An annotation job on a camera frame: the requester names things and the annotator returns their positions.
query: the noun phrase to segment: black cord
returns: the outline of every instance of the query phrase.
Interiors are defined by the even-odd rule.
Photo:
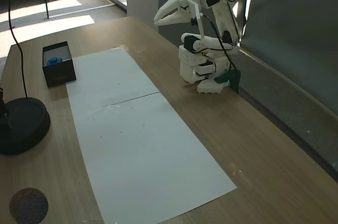
[[[215,65],[215,70],[213,72],[213,74],[215,75],[216,72],[217,72],[217,64],[216,64],[216,62],[211,57],[209,57],[208,55],[204,55],[204,56],[207,57],[208,59],[210,59],[212,61],[212,63]]]
[[[204,48],[204,49],[202,49],[202,50],[194,51],[194,52],[192,52],[192,53],[193,53],[193,54],[196,54],[196,53],[200,53],[200,52],[203,52],[203,51],[206,51],[206,50],[211,50],[211,51],[223,51],[222,49]]]
[[[237,28],[236,21],[235,21],[235,19],[234,19],[234,15],[233,15],[233,12],[232,12],[231,7],[230,7],[230,4],[229,4],[229,2],[234,2],[235,0],[226,0],[226,1],[227,1],[227,4],[228,4],[229,12],[230,12],[230,14],[231,14],[232,22],[233,22],[233,24],[234,24],[234,27],[236,28],[236,32],[237,32],[237,36],[238,36],[238,41],[240,41],[239,30],[238,30],[238,28]]]
[[[217,27],[215,26],[215,24],[212,22],[212,20],[211,20],[207,15],[204,15],[204,17],[207,18],[207,19],[209,20],[209,22],[210,22],[210,24],[211,24],[211,27],[212,27],[212,29],[214,30],[214,32],[215,32],[215,34],[216,34],[216,36],[217,36],[217,39],[218,39],[218,41],[219,41],[219,43],[220,43],[220,45],[221,45],[221,47],[222,47],[222,50],[223,50],[223,52],[225,53],[225,55],[227,56],[227,58],[228,58],[228,60],[229,60],[229,62],[230,62],[229,71],[231,70],[231,67],[233,67],[233,68],[235,68],[235,70],[237,70],[236,65],[232,62],[232,60],[231,60],[229,54],[227,53],[227,50],[224,48],[224,45],[223,45],[221,36],[220,36],[220,34],[218,33],[218,30],[217,30]]]
[[[14,35],[14,32],[13,32],[13,26],[12,26],[12,20],[11,20],[11,4],[12,4],[12,0],[8,0],[8,22],[10,24],[10,30],[11,30],[12,37],[13,37],[17,47],[20,50],[22,82],[23,82],[23,88],[25,90],[25,96],[26,96],[26,98],[28,98],[27,89],[26,89],[26,82],[25,82],[25,75],[24,75],[24,70],[23,70],[23,51],[22,51],[21,46],[19,45],[19,43],[18,43],[18,41],[17,41],[17,39]]]

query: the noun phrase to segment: dark fabric panel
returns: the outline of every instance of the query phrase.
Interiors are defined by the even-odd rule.
[[[241,46],[338,114],[338,0],[252,0]]]

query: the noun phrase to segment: table surface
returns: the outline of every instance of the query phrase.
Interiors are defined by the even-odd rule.
[[[104,223],[66,86],[48,89],[44,80],[42,48],[62,41],[68,41],[73,57],[116,47],[127,50],[238,187],[166,224],[338,223],[338,184],[230,89],[219,95],[197,94],[196,87],[179,75],[177,47],[133,17],[22,43],[28,95],[45,103],[52,124],[45,139],[30,151],[0,155],[0,223],[14,223],[9,202],[24,188],[37,188],[48,198],[43,223]],[[5,101],[24,96],[16,46],[10,50],[1,85]]]

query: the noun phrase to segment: lamp base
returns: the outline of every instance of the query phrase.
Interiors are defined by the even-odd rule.
[[[15,155],[37,145],[51,120],[43,102],[20,98],[6,103],[8,116],[0,119],[0,154]]]

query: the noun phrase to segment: white robotic arm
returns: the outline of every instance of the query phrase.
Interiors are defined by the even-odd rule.
[[[213,9],[223,45],[217,38],[204,36],[201,11],[209,8]],[[158,10],[154,22],[157,26],[188,22],[197,25],[199,35],[182,35],[184,45],[180,46],[181,76],[189,83],[201,81],[198,92],[220,93],[229,85],[228,81],[215,81],[230,68],[222,48],[228,50],[229,54],[235,54],[239,50],[240,33],[229,0],[169,0]]]

